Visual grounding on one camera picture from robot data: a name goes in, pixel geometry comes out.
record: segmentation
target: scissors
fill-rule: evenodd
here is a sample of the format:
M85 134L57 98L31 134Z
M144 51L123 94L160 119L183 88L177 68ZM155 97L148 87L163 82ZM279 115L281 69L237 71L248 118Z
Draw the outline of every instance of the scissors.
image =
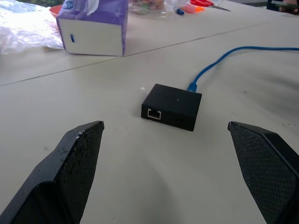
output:
M221 8L221 7L215 6L214 3L209 0L191 0L190 3L193 5L196 5L196 6L212 7L212 8L217 8L217 9L221 9L221 10L230 12L230 10L228 10L226 8Z

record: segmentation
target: red bowl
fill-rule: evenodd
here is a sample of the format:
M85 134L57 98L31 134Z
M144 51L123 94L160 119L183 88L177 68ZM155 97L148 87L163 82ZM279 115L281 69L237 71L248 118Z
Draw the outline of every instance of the red bowl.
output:
M54 18L56 18L60 12L60 9L61 9L62 5L59 5L59 6L54 6L54 7L51 7L49 10L50 10L50 13L54 16Z

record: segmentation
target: red scissors handle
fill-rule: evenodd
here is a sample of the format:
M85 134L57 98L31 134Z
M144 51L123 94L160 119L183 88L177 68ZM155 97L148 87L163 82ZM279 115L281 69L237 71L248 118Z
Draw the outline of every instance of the red scissors handle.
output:
M203 6L203 7L209 7L214 5L214 3L209 0L191 0L190 3L196 6Z

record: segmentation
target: purple tissue box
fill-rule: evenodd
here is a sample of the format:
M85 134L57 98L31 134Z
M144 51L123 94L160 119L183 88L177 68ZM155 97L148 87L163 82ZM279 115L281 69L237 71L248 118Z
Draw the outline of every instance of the purple tissue box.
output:
M65 0L57 17L64 49L73 54L122 56L128 0Z

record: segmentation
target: usb ethernet adapter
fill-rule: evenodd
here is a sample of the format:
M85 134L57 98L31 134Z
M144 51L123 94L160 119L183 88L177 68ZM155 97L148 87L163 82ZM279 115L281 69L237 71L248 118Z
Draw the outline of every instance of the usb ethernet adapter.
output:
M155 84L141 108L141 117L193 131L201 94Z

